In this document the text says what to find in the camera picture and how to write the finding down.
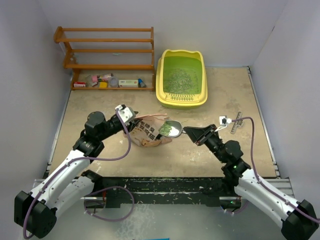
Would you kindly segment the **red white small box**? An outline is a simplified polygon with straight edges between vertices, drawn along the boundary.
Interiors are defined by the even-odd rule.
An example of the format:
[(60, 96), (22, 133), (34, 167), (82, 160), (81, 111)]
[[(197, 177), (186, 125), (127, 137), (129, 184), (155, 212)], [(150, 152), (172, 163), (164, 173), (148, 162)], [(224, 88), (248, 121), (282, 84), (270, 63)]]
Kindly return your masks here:
[(87, 86), (86, 82), (76, 81), (73, 83), (74, 88), (85, 88)]

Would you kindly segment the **clear plastic cup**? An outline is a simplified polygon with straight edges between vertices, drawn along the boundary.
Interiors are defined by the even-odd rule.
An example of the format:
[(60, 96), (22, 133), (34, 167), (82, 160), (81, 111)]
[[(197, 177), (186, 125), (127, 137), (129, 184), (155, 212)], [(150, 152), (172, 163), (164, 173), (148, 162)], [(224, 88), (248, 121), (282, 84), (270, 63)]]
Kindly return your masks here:
[(109, 88), (118, 88), (119, 87), (119, 79), (115, 76), (112, 76), (108, 80), (108, 87)]

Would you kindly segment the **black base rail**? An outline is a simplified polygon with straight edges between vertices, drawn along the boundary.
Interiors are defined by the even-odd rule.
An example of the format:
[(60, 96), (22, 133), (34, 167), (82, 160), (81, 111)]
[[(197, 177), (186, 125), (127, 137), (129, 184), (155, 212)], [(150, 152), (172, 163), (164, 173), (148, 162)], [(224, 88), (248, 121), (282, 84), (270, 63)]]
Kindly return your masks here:
[(246, 205), (221, 177), (103, 177), (93, 173), (87, 176), (93, 181), (87, 199), (96, 196), (105, 202), (106, 208), (131, 203), (204, 205), (234, 212)]

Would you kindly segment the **pink small package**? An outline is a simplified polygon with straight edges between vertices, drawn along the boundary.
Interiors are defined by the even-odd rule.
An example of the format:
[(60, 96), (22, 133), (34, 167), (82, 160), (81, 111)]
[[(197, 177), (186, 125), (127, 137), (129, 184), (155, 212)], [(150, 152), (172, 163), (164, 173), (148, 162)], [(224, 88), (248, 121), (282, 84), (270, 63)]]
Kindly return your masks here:
[(98, 83), (98, 82), (99, 82), (97, 75), (93, 75), (93, 76), (91, 77), (91, 80), (92, 80), (93, 83)]

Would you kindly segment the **silver metal scoop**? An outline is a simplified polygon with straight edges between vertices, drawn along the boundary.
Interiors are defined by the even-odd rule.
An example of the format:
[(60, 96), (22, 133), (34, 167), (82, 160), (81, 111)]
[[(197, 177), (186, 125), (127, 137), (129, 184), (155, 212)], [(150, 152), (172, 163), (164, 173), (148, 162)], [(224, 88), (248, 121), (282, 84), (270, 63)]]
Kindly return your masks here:
[(167, 138), (178, 138), (182, 134), (185, 134), (184, 131), (183, 131), (183, 125), (179, 121), (171, 120), (171, 119), (168, 119), (168, 120), (165, 120), (165, 121), (167, 121), (172, 126), (172, 131), (170, 133), (170, 136), (164, 136), (164, 137), (167, 137)]

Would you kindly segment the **blue grey bottle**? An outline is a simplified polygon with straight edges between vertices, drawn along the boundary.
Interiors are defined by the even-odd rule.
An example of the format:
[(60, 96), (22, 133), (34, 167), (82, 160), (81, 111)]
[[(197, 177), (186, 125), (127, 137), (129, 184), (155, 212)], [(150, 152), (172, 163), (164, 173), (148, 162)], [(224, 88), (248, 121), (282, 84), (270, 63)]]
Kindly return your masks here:
[(140, 88), (146, 88), (147, 86), (146, 86), (146, 84), (143, 82), (143, 80), (142, 79), (138, 79), (138, 85), (139, 85), (139, 87)]

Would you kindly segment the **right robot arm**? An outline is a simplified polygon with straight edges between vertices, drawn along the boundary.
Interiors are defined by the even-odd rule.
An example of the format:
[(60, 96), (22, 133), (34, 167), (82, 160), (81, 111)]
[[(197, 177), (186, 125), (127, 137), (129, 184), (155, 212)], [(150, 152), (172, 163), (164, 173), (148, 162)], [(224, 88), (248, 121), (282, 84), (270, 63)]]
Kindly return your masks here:
[(310, 202), (296, 200), (259, 176), (253, 166), (242, 159), (239, 142), (223, 142), (214, 124), (186, 126), (183, 133), (197, 146), (205, 145), (224, 164), (221, 168), (224, 173), (223, 192), (248, 200), (280, 227), (287, 240), (308, 240), (320, 227)]

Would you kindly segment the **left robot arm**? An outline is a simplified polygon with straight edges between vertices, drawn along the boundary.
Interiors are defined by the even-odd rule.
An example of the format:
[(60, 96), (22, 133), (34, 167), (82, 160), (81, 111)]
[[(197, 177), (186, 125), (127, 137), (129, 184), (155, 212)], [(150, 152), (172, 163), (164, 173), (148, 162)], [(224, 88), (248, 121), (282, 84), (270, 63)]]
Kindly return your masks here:
[(106, 120), (100, 111), (88, 115), (84, 130), (65, 160), (30, 192), (21, 191), (14, 199), (14, 222), (23, 228), (23, 237), (41, 239), (55, 226), (58, 218), (87, 195), (98, 196), (103, 191), (99, 175), (89, 173), (78, 177), (93, 161), (99, 160), (103, 140), (136, 125), (136, 112), (120, 104), (115, 115)]

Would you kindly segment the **yellow green litter box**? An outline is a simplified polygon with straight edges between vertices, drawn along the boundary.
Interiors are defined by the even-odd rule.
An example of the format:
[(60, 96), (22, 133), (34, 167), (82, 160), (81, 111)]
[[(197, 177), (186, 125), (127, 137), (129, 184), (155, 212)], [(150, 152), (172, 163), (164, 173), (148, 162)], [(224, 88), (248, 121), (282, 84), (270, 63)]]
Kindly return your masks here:
[(208, 99), (208, 82), (203, 55), (199, 51), (171, 50), (158, 60), (155, 93), (163, 107), (192, 109)]

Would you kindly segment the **green litter pellets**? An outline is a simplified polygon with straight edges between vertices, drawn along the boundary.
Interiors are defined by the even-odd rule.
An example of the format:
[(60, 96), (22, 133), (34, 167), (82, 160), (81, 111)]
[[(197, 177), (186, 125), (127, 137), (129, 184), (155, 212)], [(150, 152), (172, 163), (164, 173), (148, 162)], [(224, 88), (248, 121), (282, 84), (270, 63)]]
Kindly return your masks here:
[(165, 136), (165, 137), (168, 137), (171, 135), (171, 131), (172, 131), (172, 126), (167, 122), (165, 121), (161, 127), (158, 129), (158, 132), (160, 135), (162, 136)]

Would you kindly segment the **metal bag clip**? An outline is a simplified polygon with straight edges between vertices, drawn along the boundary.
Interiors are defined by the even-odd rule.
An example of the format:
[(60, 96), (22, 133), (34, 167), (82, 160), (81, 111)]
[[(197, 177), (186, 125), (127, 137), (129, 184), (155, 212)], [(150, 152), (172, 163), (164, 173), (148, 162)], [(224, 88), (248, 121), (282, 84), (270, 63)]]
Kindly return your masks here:
[[(237, 115), (236, 115), (236, 119), (240, 119), (241, 117), (242, 117), (242, 112), (239, 111), (239, 112), (237, 113)], [(243, 123), (243, 120), (237, 120), (237, 121), (233, 122), (233, 126), (232, 126), (232, 128), (231, 128), (230, 133), (231, 133), (231, 134), (235, 134), (236, 131), (237, 131), (237, 129), (241, 128), (241, 127), (243, 126), (243, 124), (244, 124), (244, 123)]]

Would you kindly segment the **pale green long box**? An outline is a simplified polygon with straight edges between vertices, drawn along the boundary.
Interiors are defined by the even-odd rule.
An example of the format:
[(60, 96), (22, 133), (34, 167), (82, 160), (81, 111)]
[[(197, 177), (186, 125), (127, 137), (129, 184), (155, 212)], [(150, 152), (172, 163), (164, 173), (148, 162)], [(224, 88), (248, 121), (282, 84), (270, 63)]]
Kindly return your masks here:
[(132, 80), (132, 79), (119, 79), (118, 85), (120, 88), (138, 88), (139, 82), (138, 80)]

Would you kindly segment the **brown wooden shelf rack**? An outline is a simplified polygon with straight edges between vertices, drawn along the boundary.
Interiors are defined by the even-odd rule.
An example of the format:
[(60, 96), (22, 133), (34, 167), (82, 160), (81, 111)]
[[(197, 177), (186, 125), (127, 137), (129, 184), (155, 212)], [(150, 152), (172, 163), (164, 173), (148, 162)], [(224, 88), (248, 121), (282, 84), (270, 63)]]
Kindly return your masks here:
[[(69, 38), (66, 32), (119, 32), (119, 33), (149, 33), (147, 38)], [(155, 71), (155, 38), (154, 28), (65, 28), (58, 26), (53, 35), (53, 40), (56, 44), (62, 43), (66, 53), (62, 62), (65, 69), (72, 70), (72, 78), (70, 87), (72, 90), (79, 90), (80, 87), (75, 87), (74, 82), (78, 81), (81, 71), (83, 70), (116, 70), (116, 71), (151, 71), (151, 87), (146, 87), (146, 90), (156, 90), (156, 71)], [(150, 49), (115, 49), (115, 48), (73, 48), (71, 43), (148, 43)], [(77, 63), (75, 54), (91, 53), (91, 54), (151, 54), (149, 64), (79, 64)]]

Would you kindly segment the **pink cat litter bag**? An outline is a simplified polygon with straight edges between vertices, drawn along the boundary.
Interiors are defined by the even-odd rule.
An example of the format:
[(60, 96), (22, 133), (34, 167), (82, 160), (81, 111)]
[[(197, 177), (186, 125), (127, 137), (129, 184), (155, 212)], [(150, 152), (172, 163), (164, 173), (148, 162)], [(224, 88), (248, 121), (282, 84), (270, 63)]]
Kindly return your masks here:
[(172, 142), (172, 138), (164, 137), (159, 134), (159, 128), (165, 120), (171, 120), (165, 113), (156, 113), (138, 116), (140, 122), (129, 133), (132, 143), (139, 147), (157, 147)]

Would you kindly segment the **yellow small block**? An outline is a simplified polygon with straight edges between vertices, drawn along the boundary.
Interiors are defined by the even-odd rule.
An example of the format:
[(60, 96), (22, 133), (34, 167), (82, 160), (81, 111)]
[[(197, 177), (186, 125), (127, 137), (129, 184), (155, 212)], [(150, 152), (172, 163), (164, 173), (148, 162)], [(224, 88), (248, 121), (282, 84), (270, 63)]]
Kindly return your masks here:
[(100, 89), (105, 89), (105, 88), (107, 88), (108, 87), (108, 83), (107, 82), (99, 82), (98, 83), (98, 87), (100, 88)]

